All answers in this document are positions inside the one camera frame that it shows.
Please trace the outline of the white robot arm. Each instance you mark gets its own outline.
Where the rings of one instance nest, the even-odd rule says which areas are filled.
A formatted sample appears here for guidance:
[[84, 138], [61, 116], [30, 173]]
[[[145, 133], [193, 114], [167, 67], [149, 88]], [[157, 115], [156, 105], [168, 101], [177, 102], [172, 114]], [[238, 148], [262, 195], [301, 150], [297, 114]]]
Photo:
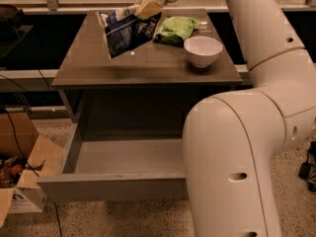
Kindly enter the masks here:
[[316, 67], [276, 0], [225, 0], [253, 82], [189, 112], [183, 161], [196, 237], [281, 237], [271, 158], [315, 129]]

